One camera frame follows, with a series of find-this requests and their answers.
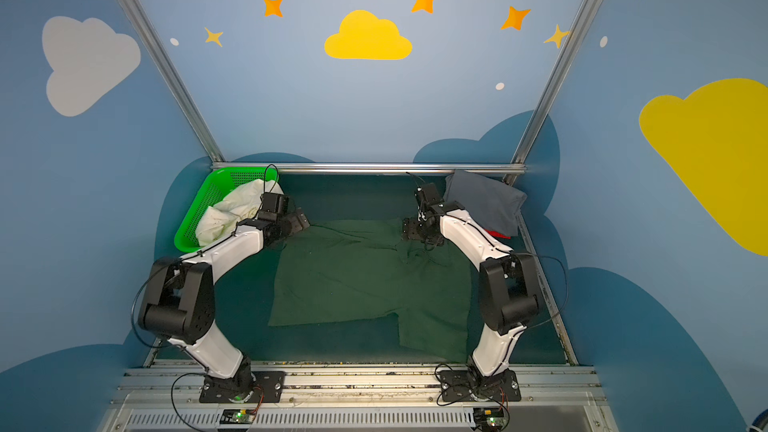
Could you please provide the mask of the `dark green t-shirt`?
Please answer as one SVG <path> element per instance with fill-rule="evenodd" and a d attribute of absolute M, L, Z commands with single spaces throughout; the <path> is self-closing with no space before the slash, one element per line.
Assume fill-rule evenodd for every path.
<path fill-rule="evenodd" d="M 319 222 L 285 243 L 269 324 L 396 315 L 402 346 L 462 362 L 474 272 L 452 243 L 403 239 L 399 219 Z"/>

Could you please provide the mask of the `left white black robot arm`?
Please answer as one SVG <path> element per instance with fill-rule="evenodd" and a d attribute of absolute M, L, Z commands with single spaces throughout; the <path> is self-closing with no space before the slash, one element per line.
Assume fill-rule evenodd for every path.
<path fill-rule="evenodd" d="M 267 192 L 253 218 L 194 253 L 152 265 L 138 307 L 137 325 L 193 358 L 211 387 L 244 394 L 253 378 L 248 357 L 216 325 L 215 284 L 245 259 L 310 227 L 291 199 Z"/>

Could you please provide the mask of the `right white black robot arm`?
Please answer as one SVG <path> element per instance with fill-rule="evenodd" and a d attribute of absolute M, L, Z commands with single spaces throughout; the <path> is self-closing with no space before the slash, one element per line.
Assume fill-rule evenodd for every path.
<path fill-rule="evenodd" d="M 501 380 L 510 356 L 545 300 L 535 259 L 502 244 L 457 202 L 447 203 L 433 183 L 416 187 L 418 213 L 403 221 L 403 238 L 441 246 L 453 243 L 478 272 L 483 331 L 469 368 L 477 384 Z"/>

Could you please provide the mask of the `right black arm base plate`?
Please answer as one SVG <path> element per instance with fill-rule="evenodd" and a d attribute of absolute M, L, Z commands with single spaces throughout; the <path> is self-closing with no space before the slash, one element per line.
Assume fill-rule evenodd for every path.
<path fill-rule="evenodd" d="M 519 402 L 522 400 L 516 374 L 506 370 L 494 376 L 483 376 L 474 370 L 442 369 L 436 373 L 440 384 L 441 405 L 458 402 Z"/>

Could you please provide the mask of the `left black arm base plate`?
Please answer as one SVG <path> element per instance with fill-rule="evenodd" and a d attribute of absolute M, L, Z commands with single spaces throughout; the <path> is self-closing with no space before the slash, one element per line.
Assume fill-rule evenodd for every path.
<path fill-rule="evenodd" d="M 205 376 L 199 395 L 203 404 L 256 404 L 280 401 L 285 373 L 282 371 L 245 371 L 232 378 Z"/>

